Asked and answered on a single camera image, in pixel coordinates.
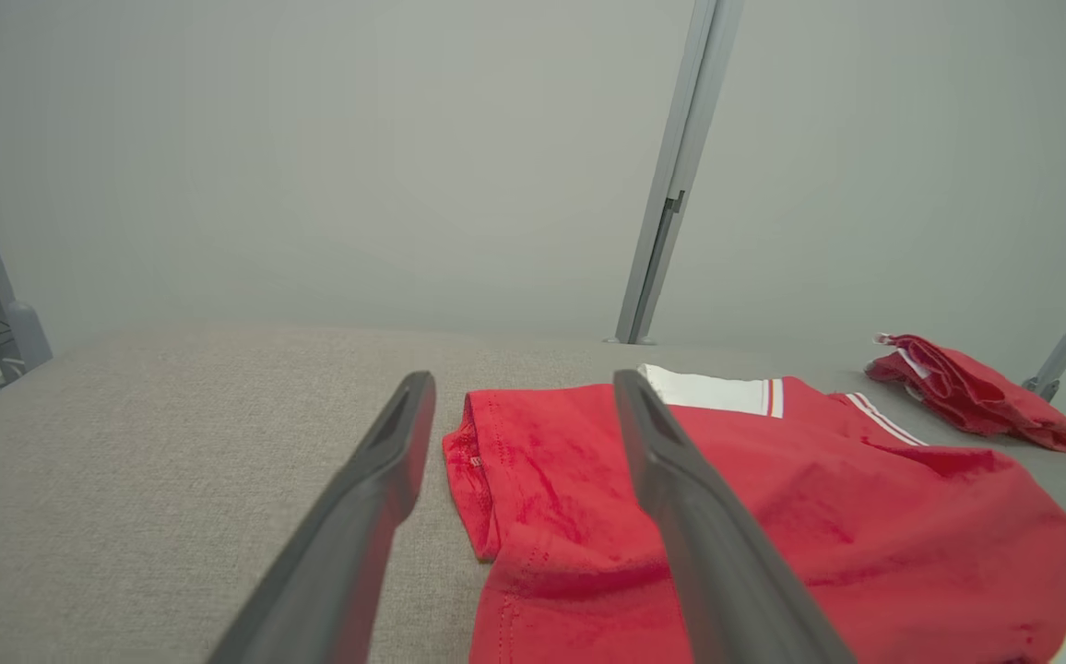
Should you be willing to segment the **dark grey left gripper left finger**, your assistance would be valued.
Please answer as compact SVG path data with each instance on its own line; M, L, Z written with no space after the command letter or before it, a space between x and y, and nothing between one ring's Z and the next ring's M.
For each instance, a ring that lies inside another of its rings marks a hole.
M213 663L364 663L398 527L418 503L436 383L407 374L219 639Z

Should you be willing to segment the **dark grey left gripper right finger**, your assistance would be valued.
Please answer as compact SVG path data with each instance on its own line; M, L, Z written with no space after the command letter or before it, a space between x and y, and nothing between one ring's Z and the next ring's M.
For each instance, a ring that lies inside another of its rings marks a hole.
M612 377L640 509L662 537L697 663L853 663L855 655L752 512L655 388Z

